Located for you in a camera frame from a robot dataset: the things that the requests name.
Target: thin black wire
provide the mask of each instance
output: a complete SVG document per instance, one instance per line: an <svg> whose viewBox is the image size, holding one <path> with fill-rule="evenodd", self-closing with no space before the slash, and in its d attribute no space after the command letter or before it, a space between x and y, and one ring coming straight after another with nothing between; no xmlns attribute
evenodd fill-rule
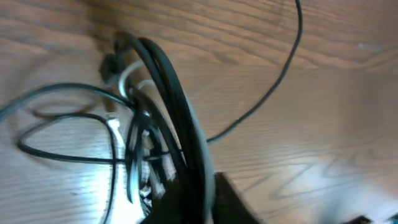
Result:
<svg viewBox="0 0 398 224"><path fill-rule="evenodd" d="M296 2L297 15L298 15L297 36L296 36L296 40L294 41L292 50L290 51L289 57L287 58L285 65L279 75L279 78L269 88L267 93L250 110L248 110L248 112L244 113L240 118L238 118L236 121L234 121L232 124L230 124L224 131L220 132L216 136L213 136L213 137L207 139L208 144L213 144L214 142L217 142L220 139L224 138L233 129L235 129L239 124L241 124L245 119L247 119L254 112L256 112L264 104L264 102L268 99L268 97L270 97L271 94L276 90L276 88L279 86L281 81L285 78L285 75L287 73L287 70L289 69L290 63L292 62L294 53L296 52L297 47L299 46L301 36L303 33L303 14L302 14L302 10L301 10L300 0L295 0L295 2Z"/></svg>
<svg viewBox="0 0 398 224"><path fill-rule="evenodd" d="M227 134L229 134L234 128L236 128L240 123L242 123L245 119L250 117L256 110L258 110L264 102L271 96L271 94L275 91L275 89L280 85L281 81L284 79L289 65L293 59L295 51L299 45L302 32L303 32L303 18L302 18L302 10L299 0L295 0L296 7L297 7L297 14L298 14L298 31L297 37L293 44L292 50L289 54L289 57L283 66L281 74L279 75L278 79L275 83L269 88L267 93L250 109L248 112L244 113L239 119L229 125L224 131L220 132L216 136L209 138L207 141L209 144L213 144L214 142L222 139ZM151 72L152 79L155 81L157 88L162 96L163 101L169 111L170 117L172 117L172 121L178 133L180 143L183 146L183 149L190 149L189 151L183 151L185 160L182 159L180 154L181 149L177 147L177 143L175 139L172 137L171 130L167 126L167 123L163 119L160 111L156 108L155 104L144 94L142 94L138 90L134 90L134 97L133 101L135 103L144 103L146 107L149 108L149 111L152 114L152 119L154 123L157 125L155 129L159 129L162 133L162 136L165 140L167 147L169 148L169 152L160 152L155 156L147 156L144 159L151 161L159 159L159 156L163 156L164 154L170 153L172 156L174 166L176 168L177 174L179 176L186 176L187 172L185 169L186 166L190 167L190 174L193 174L192 171L203 170L203 161L200 160L200 156L197 154L199 152L198 148L198 139L191 123L187 123L187 121L191 121L190 113L188 106L186 104L185 95L182 92L181 86L179 84L177 75L174 72L174 69L171 66L170 61L165 56L164 52L152 41L147 39L140 39L140 41L136 40L133 36L129 36L129 40L131 41L132 45L134 46L134 50L137 51L141 59L143 59L146 67ZM7 116L13 113L15 110L26 104L28 101L33 100L34 98L43 95L45 93L50 93L53 91L59 90L86 90L103 97L109 98L116 103L119 103L123 106L128 107L132 112L136 112L137 104L133 104L130 101L120 98L106 90L102 90L95 86L79 84L79 83L65 83L65 84L56 84L45 86L43 88L39 88L34 90L24 96L12 101L7 106L5 106L2 110L0 110L0 122L4 121ZM112 152L112 159L101 159L101 158L94 158L94 157L77 157L77 156L65 156L61 154L54 154L45 151L41 151L38 149L34 149L33 147L27 146L24 143L24 140L29 137L34 132L37 132L51 124L57 123L61 120L65 119L72 119L72 118L91 118L102 122L109 132L109 136L111 138L111 152ZM129 129L133 129L133 127L137 125L135 121L132 121ZM126 150L130 148L130 135L127 135L127 142L126 142ZM111 128L108 126L105 119L100 116L94 114L65 114L54 117L54 119L50 121L45 121L38 126L28 129L25 133L19 136L19 140L17 142L17 146L20 150L29 153L33 156L43 157L46 159L55 159L59 161L67 161L67 162L89 162L94 164L111 164L112 165L112 175L111 175L111 190L109 193L109 202L107 204L106 213L104 216L103 223L107 223L109 214L111 211L111 206L114 197L114 190L115 190L115 182L116 182L116 164L123 163L126 166L131 162L131 156L126 153L124 159L116 158L116 146L114 145L114 134ZM193 176L199 177L199 184L204 183L203 173L196 172Z"/></svg>

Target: brown wood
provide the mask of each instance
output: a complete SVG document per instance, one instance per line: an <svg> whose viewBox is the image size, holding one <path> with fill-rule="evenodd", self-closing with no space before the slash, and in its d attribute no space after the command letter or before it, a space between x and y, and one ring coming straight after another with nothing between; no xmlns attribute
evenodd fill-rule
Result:
<svg viewBox="0 0 398 224"><path fill-rule="evenodd" d="M269 223L318 223L326 211L338 220L386 218L398 212L398 2L302 0L302 7L304 34L286 79L211 146L215 166ZM1 104L48 83L101 85L98 67L116 30L149 37L167 52L210 137L278 76L297 13L293 0L1 0ZM2 123L0 223L100 220L108 166L32 158L13 142L35 121L28 109L92 103L104 114L97 102L54 93ZM42 149L109 156L106 132L91 121L37 135L29 141ZM113 222L130 223L121 186Z"/></svg>

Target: wooden table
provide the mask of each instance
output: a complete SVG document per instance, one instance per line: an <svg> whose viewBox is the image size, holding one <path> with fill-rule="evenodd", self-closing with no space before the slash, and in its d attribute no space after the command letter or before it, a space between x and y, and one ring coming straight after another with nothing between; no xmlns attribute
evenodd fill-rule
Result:
<svg viewBox="0 0 398 224"><path fill-rule="evenodd" d="M318 223L326 211L337 220L385 219L398 212L398 2L302 0L302 7L303 38L285 80L211 146L215 167L269 223ZM1 0L1 104L49 83L100 86L98 67L116 30L151 38L167 52L213 136L279 75L297 13L293 0ZM104 114L99 99L68 91L2 123L0 223L99 222L109 166L36 159L13 139L35 121L32 109L88 103ZM28 142L109 156L104 128L91 121L60 123ZM130 223L120 186L113 222Z"/></svg>

